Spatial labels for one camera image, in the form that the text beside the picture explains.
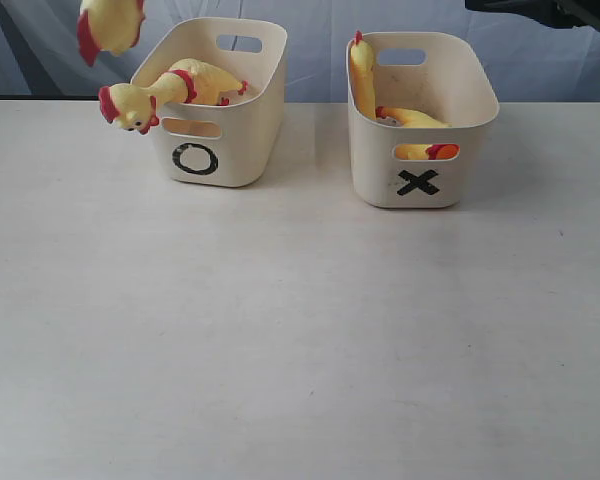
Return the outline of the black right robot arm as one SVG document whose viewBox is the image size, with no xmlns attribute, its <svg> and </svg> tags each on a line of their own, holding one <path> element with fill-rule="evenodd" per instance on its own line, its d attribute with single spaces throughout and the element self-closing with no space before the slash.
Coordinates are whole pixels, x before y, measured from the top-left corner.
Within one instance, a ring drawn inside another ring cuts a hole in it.
<svg viewBox="0 0 600 480">
<path fill-rule="evenodd" d="M 554 29 L 589 26 L 600 33 L 600 0 L 466 0 L 465 8 L 520 15 Z"/>
</svg>

